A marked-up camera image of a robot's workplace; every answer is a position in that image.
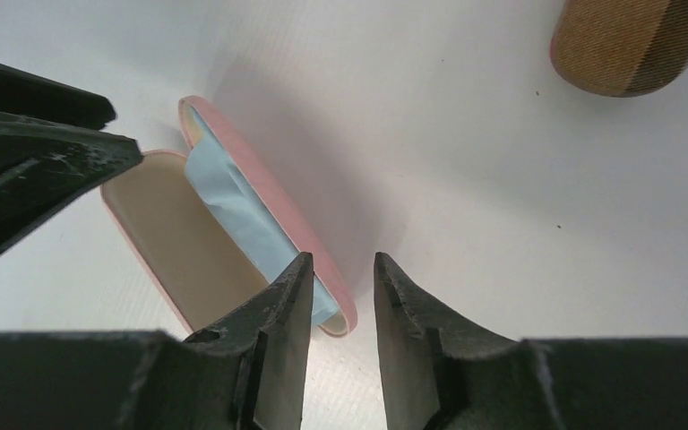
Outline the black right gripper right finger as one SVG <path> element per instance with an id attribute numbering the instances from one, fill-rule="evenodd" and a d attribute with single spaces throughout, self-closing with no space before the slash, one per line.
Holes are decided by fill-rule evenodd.
<path id="1" fill-rule="evenodd" d="M 385 253 L 374 313 L 390 429 L 688 429 L 688 338 L 511 340 Z"/>

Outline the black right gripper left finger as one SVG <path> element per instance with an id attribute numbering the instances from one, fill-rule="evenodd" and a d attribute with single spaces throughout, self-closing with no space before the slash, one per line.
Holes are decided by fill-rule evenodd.
<path id="1" fill-rule="evenodd" d="M 0 332 L 0 429 L 298 429 L 313 258 L 178 340 L 162 331 Z"/>

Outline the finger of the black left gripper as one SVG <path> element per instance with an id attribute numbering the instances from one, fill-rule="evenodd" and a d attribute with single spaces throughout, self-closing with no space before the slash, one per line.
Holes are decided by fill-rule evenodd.
<path id="1" fill-rule="evenodd" d="M 0 64 L 0 112 L 101 130 L 116 119 L 111 102 L 96 93 Z"/>
<path id="2" fill-rule="evenodd" d="M 142 159 L 125 136 L 0 112 L 0 256 Z"/>

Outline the pink glasses case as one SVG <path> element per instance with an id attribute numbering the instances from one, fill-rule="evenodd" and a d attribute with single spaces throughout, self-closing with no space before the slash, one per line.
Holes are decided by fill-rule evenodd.
<path id="1" fill-rule="evenodd" d="M 186 152 L 148 151 L 100 194 L 183 326 L 197 331 L 229 314 L 308 252 L 313 325 L 332 337 L 350 334 L 350 288 L 252 146 L 201 97 L 181 99 L 178 117 Z"/>

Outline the light blue cloth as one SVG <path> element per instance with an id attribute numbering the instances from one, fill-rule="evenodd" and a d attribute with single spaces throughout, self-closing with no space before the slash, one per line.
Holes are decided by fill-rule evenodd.
<path id="1" fill-rule="evenodd" d="M 300 252 L 315 259 L 312 323 L 342 337 L 357 309 L 336 264 L 280 182 L 230 122 L 205 99 L 181 99 L 189 153 L 185 176 L 211 215 L 267 280 Z"/>

